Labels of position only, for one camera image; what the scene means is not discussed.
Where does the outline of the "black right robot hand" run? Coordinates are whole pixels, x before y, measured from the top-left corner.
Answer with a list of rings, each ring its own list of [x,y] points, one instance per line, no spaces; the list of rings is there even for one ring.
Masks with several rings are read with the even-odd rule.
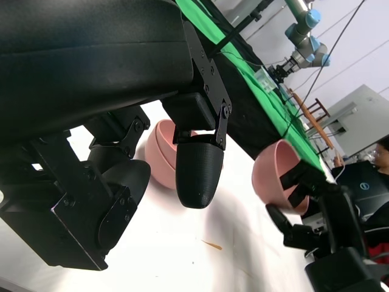
[[[361,257],[368,256],[360,221],[346,187],[327,182],[321,171],[304,160],[280,176],[279,180],[283,190],[295,187],[287,198],[293,209],[305,198],[316,200],[327,227],[327,233],[319,235],[309,226],[292,225],[280,210],[281,204],[266,204],[272,221],[284,235],[285,246],[306,251],[330,249],[332,253],[354,248]]]

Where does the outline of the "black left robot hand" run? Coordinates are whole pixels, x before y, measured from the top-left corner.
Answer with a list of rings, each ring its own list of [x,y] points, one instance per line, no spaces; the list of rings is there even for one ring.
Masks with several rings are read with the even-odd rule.
[[[207,207],[231,101],[173,1],[1,2],[1,218],[50,266],[101,271],[148,186],[134,158],[160,100],[176,189]]]

